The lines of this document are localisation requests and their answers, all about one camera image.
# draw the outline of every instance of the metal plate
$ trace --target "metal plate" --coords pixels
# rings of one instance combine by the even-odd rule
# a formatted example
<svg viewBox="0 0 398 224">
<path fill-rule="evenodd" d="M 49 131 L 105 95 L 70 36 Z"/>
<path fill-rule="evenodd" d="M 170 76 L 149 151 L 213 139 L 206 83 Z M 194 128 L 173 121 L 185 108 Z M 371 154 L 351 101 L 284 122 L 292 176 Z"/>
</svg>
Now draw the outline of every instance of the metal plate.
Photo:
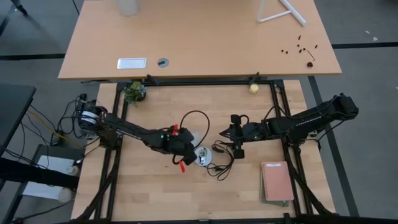
<svg viewBox="0 0 398 224">
<path fill-rule="evenodd" d="M 119 58 L 118 60 L 118 69 L 139 69 L 146 66 L 146 58 Z"/>
<path fill-rule="evenodd" d="M 157 61 L 157 64 L 160 68 L 165 68 L 169 65 L 169 60 L 167 58 L 161 58 Z"/>
</svg>

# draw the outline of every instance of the wooden table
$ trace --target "wooden table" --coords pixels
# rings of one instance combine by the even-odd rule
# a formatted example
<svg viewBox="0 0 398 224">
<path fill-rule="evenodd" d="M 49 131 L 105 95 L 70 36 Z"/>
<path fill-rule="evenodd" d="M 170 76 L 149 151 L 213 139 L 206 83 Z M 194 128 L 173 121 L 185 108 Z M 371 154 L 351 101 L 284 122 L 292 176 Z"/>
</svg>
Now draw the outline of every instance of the wooden table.
<svg viewBox="0 0 398 224">
<path fill-rule="evenodd" d="M 292 114 L 307 109 L 300 82 L 289 80 L 284 84 Z M 111 111 L 115 92 L 116 84 L 102 84 L 98 104 Z M 250 94 L 243 85 L 158 86 L 148 88 L 147 98 L 138 108 L 129 106 L 126 120 L 155 129 L 179 123 L 190 110 L 202 110 L 211 121 L 202 145 L 211 146 L 217 139 L 228 141 L 218 133 L 229 126 L 231 114 L 246 114 L 251 121 L 260 121 L 272 105 L 269 85 L 261 85 L 256 95 Z M 206 125 L 202 114 L 190 114 L 184 121 L 184 126 L 199 136 L 204 134 Z M 260 163 L 284 160 L 280 140 L 246 143 L 243 148 L 246 157 L 235 160 L 229 176 L 217 181 L 205 168 L 195 164 L 186 167 L 186 173 L 182 174 L 179 166 L 172 164 L 172 156 L 151 151 L 137 139 L 125 136 L 113 220 L 280 218 L 284 212 L 294 216 L 292 203 L 284 208 L 259 202 Z M 334 211 L 315 142 L 309 141 L 300 148 L 308 186 L 327 209 Z M 228 162 L 227 155 L 213 155 L 216 164 Z M 100 182 L 103 158 L 102 148 L 85 158 L 72 218 L 79 216 L 93 199 Z M 105 199 L 103 214 L 108 204 L 107 196 Z M 300 203 L 304 210 L 302 198 Z"/>
<path fill-rule="evenodd" d="M 85 1 L 59 78 L 341 73 L 313 0 L 290 0 L 308 21 L 306 27 L 292 15 L 256 23 L 259 1 L 141 0 L 140 11 L 130 17 L 119 14 L 115 1 Z M 286 8 L 278 0 L 269 0 L 263 16 L 282 11 Z M 308 52 L 316 60 L 312 68 Z M 119 70 L 119 58 L 146 58 L 147 65 Z M 170 65 L 160 68 L 160 58 Z"/>
</svg>

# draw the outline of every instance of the spiral notebook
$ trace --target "spiral notebook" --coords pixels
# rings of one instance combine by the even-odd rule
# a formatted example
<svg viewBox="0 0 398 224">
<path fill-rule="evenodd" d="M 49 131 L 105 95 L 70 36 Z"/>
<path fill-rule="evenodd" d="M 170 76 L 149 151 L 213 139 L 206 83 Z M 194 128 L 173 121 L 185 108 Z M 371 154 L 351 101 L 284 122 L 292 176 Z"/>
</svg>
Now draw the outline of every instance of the spiral notebook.
<svg viewBox="0 0 398 224">
<path fill-rule="evenodd" d="M 290 183 L 287 163 L 284 162 L 262 162 L 262 183 L 265 200 L 268 202 L 286 202 L 293 200 L 292 184 Z"/>
</svg>

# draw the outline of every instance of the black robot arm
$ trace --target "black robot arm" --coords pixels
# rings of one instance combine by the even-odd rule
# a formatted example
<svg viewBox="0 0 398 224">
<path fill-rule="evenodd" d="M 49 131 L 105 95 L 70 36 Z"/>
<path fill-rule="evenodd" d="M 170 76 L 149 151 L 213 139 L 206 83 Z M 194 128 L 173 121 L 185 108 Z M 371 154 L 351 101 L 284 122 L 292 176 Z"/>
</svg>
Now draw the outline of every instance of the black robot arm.
<svg viewBox="0 0 398 224">
<path fill-rule="evenodd" d="M 295 114 L 278 118 L 266 117 L 260 122 L 248 122 L 241 126 L 241 118 L 246 115 L 231 115 L 229 128 L 220 133 L 229 138 L 236 159 L 244 158 L 241 146 L 244 142 L 265 141 L 286 137 L 290 144 L 300 144 L 312 131 L 323 131 L 332 121 L 347 121 L 358 114 L 351 97 L 340 94 L 317 107 Z"/>
<path fill-rule="evenodd" d="M 80 128 L 101 137 L 101 143 L 114 147 L 120 133 L 141 140 L 153 151 L 163 154 L 183 156 L 182 161 L 189 165 L 197 158 L 191 143 L 193 136 L 186 128 L 177 125 L 169 128 L 148 130 L 108 113 L 101 106 L 91 106 L 82 112 Z"/>
</svg>

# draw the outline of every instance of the desk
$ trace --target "desk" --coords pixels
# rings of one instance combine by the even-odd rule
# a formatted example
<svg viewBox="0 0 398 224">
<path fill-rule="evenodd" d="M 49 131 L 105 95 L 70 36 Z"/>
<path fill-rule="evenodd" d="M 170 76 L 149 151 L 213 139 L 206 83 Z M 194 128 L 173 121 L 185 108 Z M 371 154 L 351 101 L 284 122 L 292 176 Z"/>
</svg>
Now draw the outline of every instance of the desk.
<svg viewBox="0 0 398 224">
<path fill-rule="evenodd" d="M 340 74 L 313 0 L 290 2 L 308 21 L 306 27 L 292 15 L 256 23 L 260 0 L 142 0 L 131 17 L 121 16 L 115 1 L 85 1 L 58 77 Z M 286 8 L 278 0 L 270 0 L 263 16 L 282 11 Z M 316 59 L 312 68 L 307 63 L 313 59 L 306 51 L 299 53 L 302 48 Z M 119 58 L 146 58 L 147 65 L 118 70 Z M 170 65 L 160 68 L 160 58 Z"/>
<path fill-rule="evenodd" d="M 284 85 L 292 114 L 306 110 L 300 82 L 286 80 Z M 102 84 L 98 104 L 111 111 L 115 92 L 116 84 Z M 269 85 L 261 85 L 256 95 L 248 92 L 247 85 L 157 86 L 148 88 L 147 98 L 138 108 L 129 106 L 126 120 L 152 129 L 179 123 L 190 110 L 202 110 L 211 121 L 203 145 L 210 146 L 217 139 L 227 141 L 218 133 L 229 126 L 231 114 L 246 114 L 252 121 L 260 121 L 272 105 Z M 186 128 L 199 135 L 204 134 L 206 125 L 202 114 L 190 114 L 184 121 Z M 186 173 L 182 174 L 179 166 L 172 164 L 172 156 L 151 151 L 137 139 L 125 136 L 113 220 L 280 218 L 284 212 L 294 216 L 292 203 L 284 208 L 259 202 L 260 163 L 284 160 L 280 141 L 251 142 L 243 148 L 246 157 L 235 160 L 229 176 L 220 182 L 195 164 L 186 167 Z M 327 209 L 334 211 L 316 144 L 309 141 L 301 150 L 308 186 Z M 103 158 L 103 149 L 85 158 L 72 218 L 79 216 L 93 199 L 100 182 Z M 228 157 L 214 154 L 213 161 L 221 164 L 227 162 Z"/>
</svg>

